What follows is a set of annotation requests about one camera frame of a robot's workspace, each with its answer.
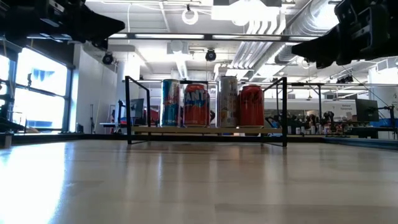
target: wooden board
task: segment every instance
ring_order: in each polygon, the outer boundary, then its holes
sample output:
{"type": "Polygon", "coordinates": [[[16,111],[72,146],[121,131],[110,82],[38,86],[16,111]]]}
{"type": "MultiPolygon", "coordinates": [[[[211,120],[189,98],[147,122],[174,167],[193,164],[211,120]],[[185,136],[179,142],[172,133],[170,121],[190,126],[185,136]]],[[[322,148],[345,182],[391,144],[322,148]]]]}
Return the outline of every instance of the wooden board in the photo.
{"type": "Polygon", "coordinates": [[[155,127],[131,127],[131,131],[142,133],[247,133],[247,134],[268,134],[268,133],[282,133],[282,129],[278,128],[155,128],[155,127]]]}

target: ceiling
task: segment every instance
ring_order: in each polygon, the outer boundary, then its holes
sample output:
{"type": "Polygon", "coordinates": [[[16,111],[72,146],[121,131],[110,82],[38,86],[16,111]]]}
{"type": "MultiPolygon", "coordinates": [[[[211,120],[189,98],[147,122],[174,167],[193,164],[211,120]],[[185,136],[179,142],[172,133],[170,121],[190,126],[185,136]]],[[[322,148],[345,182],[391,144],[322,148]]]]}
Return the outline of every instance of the ceiling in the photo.
{"type": "MultiPolygon", "coordinates": [[[[87,0],[87,6],[93,11],[104,16],[112,17],[125,22],[126,29],[123,32],[160,32],[160,33],[212,33],[212,34],[242,34],[248,29],[248,26],[236,26],[231,21],[211,20],[211,16],[204,13],[198,14],[198,22],[194,25],[188,25],[182,21],[182,10],[186,8],[183,4],[179,6],[166,4],[107,4],[98,0],[87,0]]],[[[201,6],[191,3],[191,8],[203,10],[210,13],[213,1],[202,1],[201,6]]],[[[296,0],[296,5],[286,11],[286,21],[289,21],[294,14],[308,2],[308,0],[296,0]]],[[[170,74],[176,70],[176,63],[167,56],[167,43],[169,40],[112,40],[110,44],[130,44],[135,46],[145,61],[141,66],[141,73],[145,77],[156,79],[162,78],[165,74],[170,74]]],[[[213,72],[216,63],[230,63],[241,45],[240,42],[209,42],[209,41],[188,41],[189,54],[191,58],[186,61],[188,70],[203,70],[213,72]],[[206,62],[205,54],[207,49],[215,49],[217,60],[215,62],[206,62]]],[[[354,67],[362,62],[355,62],[346,68],[354,67]]],[[[366,68],[374,65],[368,63],[366,68]]],[[[305,69],[302,62],[294,61],[286,66],[281,72],[274,76],[287,76],[289,82],[304,82],[310,77],[312,82],[326,82],[332,75],[345,71],[345,68],[332,65],[323,70],[317,70],[315,66],[305,69]]],[[[354,71],[358,79],[367,80],[367,70],[361,67],[354,71]]],[[[264,78],[254,78],[254,82],[263,82],[264,78]]]]}

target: white wall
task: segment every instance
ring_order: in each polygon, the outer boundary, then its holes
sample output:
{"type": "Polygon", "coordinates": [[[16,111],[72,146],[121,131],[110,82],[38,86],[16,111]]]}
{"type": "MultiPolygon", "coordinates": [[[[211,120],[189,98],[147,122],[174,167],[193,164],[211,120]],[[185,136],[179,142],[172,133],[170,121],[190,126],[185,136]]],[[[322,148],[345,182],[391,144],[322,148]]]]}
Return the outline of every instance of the white wall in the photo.
{"type": "Polygon", "coordinates": [[[93,104],[96,133],[104,134],[99,123],[107,122],[109,106],[116,104],[117,75],[84,52],[80,45],[75,46],[74,64],[70,130],[74,131],[79,123],[84,126],[85,133],[90,133],[90,105],[93,104]]]}

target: silver can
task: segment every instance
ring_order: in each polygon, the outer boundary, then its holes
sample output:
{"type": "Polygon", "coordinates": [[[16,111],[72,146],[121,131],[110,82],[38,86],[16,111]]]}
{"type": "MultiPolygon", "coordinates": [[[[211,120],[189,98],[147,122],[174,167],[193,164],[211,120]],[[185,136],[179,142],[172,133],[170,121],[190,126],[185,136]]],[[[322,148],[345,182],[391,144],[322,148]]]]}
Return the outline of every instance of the silver can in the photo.
{"type": "Polygon", "coordinates": [[[220,127],[236,128],[238,112],[238,80],[221,77],[220,80],[220,127]]]}

